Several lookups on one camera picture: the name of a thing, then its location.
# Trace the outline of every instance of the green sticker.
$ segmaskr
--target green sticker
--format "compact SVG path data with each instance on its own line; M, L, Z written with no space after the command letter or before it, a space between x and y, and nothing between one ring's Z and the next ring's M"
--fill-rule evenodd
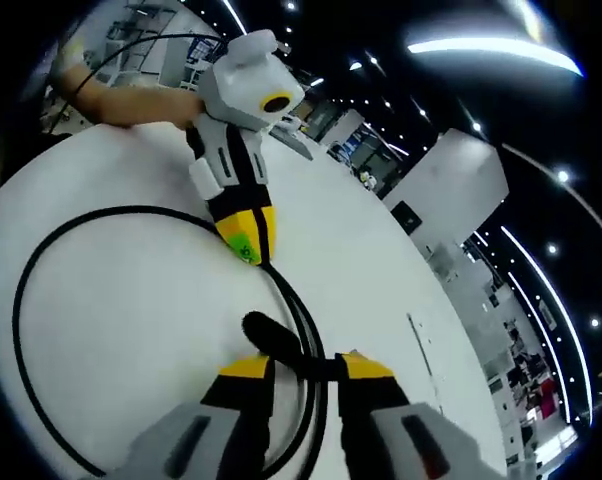
M228 244L246 262L255 265L261 261L261 257L250 244L250 239L245 233L238 233L228 239Z

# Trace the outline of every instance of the human arm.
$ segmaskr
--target human arm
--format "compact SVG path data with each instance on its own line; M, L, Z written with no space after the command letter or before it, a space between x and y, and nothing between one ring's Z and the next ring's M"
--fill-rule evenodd
M108 87L94 77L75 95L88 75L88 67L78 63L55 76L52 84L64 100L93 123L130 127L172 122L185 129L204 111L203 101L194 92L164 87Z

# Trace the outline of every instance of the black cable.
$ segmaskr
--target black cable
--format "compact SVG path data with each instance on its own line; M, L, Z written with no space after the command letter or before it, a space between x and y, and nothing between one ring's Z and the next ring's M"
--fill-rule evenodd
M21 328L20 328L20 319L21 319L21 305L23 301L23 295L25 292L25 288L28 283L28 279L32 274L37 262L43 255L43 253L61 236L70 230L88 223L90 221L111 217L115 215L126 215L126 214L154 214L154 215L163 215L171 218L175 218L178 220L183 220L198 227L201 227L210 233L218 236L218 233L213 225L208 222L201 220L200 218L194 217L187 213L179 212L177 210L172 210L164 207L156 207L149 205L130 205L130 206L119 206L119 207L110 207L104 208L101 210L95 210L84 215L80 215L68 222L62 224L57 227L54 231L52 231L43 241L36 247L26 266L21 274L21 278L19 279L19 283L17 285L17 290L14 297L14 304L12 309L12 338L14 342L14 352L17 361L17 367L19 371L19 375L25 387L26 393L36 414L41 420L42 424L46 428L46 430L50 433L52 438L57 442L57 444L81 467L83 467L88 473L101 477L106 474L105 471L94 465L88 459L86 459L81 453L79 453L70 443L63 437L61 432L57 430L54 426L52 420L48 417L45 412L41 402L39 401L36 392L32 386L32 382L28 375L28 371L25 365L25 361L23 358L23 350L21 347ZM298 295L292 290L292 287L287 283L287 281L283 278L283 276L274 268L272 264L264 264L262 265L263 270L270 276L275 285L281 291L281 295L284 298L286 304L290 308L292 313L292 318L295 322L296 328L298 330L299 338L301 339L301 344L306 355L312 355L312 345L311 340L315 344L315 348L317 350L317 355L321 358L325 358L325 353L323 351L323 344L321 342L321 338L318 335L318 330L312 319L312 316L308 312L303 302L299 299ZM290 442L290 445L286 448L279 459L275 460L272 465L268 467L268 469L264 470L263 478L269 478L276 471L279 471L285 463L292 458L293 455L296 454L298 448L300 447L307 430L309 428L309 421L312 417L312 413L314 410L314 401L316 401L319 405L319 415L317 416L316 425L313 439L311 441L310 452L306 461L304 462L304 466L302 468L301 473L299 474L299 479L307 479L309 478L310 473L312 472L315 464L316 458L318 457L318 451L321 448L321 442L325 433L325 423L326 418L321 418L322 416L327 416L327 390L325 390L324 386L320 386L319 395L314 394L314 383L308 382L308 395L306 398L306 405L302 416L302 421L300 422L299 428Z
M140 43L151 42L153 40L161 40L164 38L200 38L200 39L216 40L223 44L226 43L226 41L223 40L222 38L214 37L212 35L202 35L202 34L198 34L198 33L168 33L165 35L155 35L153 37L147 37L147 38L141 38L139 40L135 40L134 42L130 42L130 43L124 45L119 50L117 50L112 55L110 55L105 60L103 60L92 72L90 72L90 75L85 77L85 80L83 80L81 82L81 84L76 88L76 90L74 92L72 92L71 98L75 98L77 96L77 94L81 91L81 89L85 86L85 84L88 83L88 81L92 77L94 77L97 73L99 73L99 70L101 70L110 60L113 60L114 58L116 58L117 55L119 55L120 53L125 52L126 50L128 50ZM52 125L50 125L50 128L48 129L48 134L51 134L54 131L56 126L61 121L61 116L63 115L63 112L65 112L65 110L68 108L69 105L70 105L70 102L67 101L67 102L65 102L63 107L61 107L61 110L59 110L59 113L54 118Z

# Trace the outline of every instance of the black ceiling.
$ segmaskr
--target black ceiling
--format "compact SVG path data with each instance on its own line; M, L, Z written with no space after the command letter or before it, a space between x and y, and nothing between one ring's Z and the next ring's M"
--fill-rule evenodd
M297 71L323 77L310 98L335 99L354 107L375 127L385 127L387 140L411 152L410 162L423 155L440 132L454 127L472 131L468 113L483 126L483 138L495 146L508 143L555 169L566 167L572 184L602 216L602 2L541 0L549 19L548 42L566 51L584 77L544 64L490 54L411 55L412 42L470 32L474 35L526 37L523 24L502 2L487 0L233 0L248 30L268 28L289 43L282 59ZM204 8L233 37L240 32L218 0L189 0L194 11ZM378 59L382 71L369 62ZM363 68L349 71L353 61ZM419 114L414 102L427 112ZM602 370L602 233L565 192L513 155L500 151L511 194L483 227L492 232L504 271L511 268L531 291L544 289L524 259L499 233L507 225L541 262L564 298L584 343L590 375ZM561 254L548 258L548 241ZM509 259L518 262L511 266ZM581 379L574 390L574 409L586 409L582 374L571 342L559 346L567 376Z

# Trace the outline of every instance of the white table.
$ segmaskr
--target white table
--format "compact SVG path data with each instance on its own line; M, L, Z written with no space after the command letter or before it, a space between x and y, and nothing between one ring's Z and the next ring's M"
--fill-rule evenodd
M505 473L490 392L445 293L384 205L307 143L313 162L269 136L264 156L277 208L274 263L313 313L326 352L356 348L392 368L411 401L441 406ZM169 124L98 126L45 152L0 190L0 384L65 478L85 472L44 429L17 373L10 318L19 276L50 231L90 210L147 204L205 216L190 159L183 133ZM273 292L259 269L185 222L135 215L84 225L44 255L26 290L22 343L34 388L70 443L112 469L138 433L200 398L220 366L253 353L240 328L246 312L291 322ZM330 394L314 477L346 479L336 386ZM289 376L278 384L273 449L289 433L296 395ZM302 458L277 478L293 478Z

